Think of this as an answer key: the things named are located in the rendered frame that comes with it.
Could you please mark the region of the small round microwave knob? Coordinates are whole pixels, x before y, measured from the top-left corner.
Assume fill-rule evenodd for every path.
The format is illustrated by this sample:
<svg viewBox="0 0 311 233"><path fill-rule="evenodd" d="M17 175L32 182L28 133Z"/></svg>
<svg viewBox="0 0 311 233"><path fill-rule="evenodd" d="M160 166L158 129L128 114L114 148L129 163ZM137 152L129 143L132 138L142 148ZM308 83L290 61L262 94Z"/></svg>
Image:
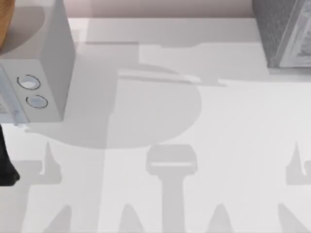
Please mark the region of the small round microwave knob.
<svg viewBox="0 0 311 233"><path fill-rule="evenodd" d="M44 109L48 106L48 100L40 95L27 97L26 102L29 106L36 109Z"/></svg>

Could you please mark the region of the pale microwave oven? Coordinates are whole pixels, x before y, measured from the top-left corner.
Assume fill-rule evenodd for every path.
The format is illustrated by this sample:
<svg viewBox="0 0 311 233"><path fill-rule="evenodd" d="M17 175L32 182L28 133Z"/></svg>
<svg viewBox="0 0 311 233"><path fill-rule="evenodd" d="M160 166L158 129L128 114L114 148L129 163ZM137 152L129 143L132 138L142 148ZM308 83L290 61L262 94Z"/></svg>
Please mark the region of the pale microwave oven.
<svg viewBox="0 0 311 233"><path fill-rule="evenodd" d="M75 62L75 46L64 0L16 0L5 43L0 49L0 124L63 120ZM26 90L17 77L37 77L41 86ZM26 98L40 95L44 109Z"/></svg>

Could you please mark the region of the large round microwave knob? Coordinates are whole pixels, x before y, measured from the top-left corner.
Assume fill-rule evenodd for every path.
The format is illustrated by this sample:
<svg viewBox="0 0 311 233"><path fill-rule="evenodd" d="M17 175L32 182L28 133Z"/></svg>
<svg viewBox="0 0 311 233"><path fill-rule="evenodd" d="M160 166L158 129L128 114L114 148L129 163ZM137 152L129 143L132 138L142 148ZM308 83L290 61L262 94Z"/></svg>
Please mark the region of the large round microwave knob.
<svg viewBox="0 0 311 233"><path fill-rule="evenodd" d="M17 83L26 90L37 90L41 86L40 80L30 74L17 77Z"/></svg>

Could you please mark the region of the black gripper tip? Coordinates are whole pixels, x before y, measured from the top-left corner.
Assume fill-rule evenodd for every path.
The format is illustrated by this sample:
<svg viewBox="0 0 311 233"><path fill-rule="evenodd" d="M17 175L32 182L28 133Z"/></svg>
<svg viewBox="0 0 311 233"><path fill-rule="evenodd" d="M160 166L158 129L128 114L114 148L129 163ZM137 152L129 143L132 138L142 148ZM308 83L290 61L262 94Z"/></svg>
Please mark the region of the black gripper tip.
<svg viewBox="0 0 311 233"><path fill-rule="evenodd" d="M0 125L0 187L14 186L19 180L20 174L9 158L2 126Z"/></svg>

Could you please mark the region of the wooden cupboard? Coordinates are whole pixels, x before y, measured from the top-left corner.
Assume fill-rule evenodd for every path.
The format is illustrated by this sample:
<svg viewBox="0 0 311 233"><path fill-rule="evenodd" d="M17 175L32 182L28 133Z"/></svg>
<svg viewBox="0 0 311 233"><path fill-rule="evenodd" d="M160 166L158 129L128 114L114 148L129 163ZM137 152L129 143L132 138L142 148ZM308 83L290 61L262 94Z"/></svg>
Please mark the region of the wooden cupboard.
<svg viewBox="0 0 311 233"><path fill-rule="evenodd" d="M6 35L13 17L16 0L0 0L0 49L3 47Z"/></svg>

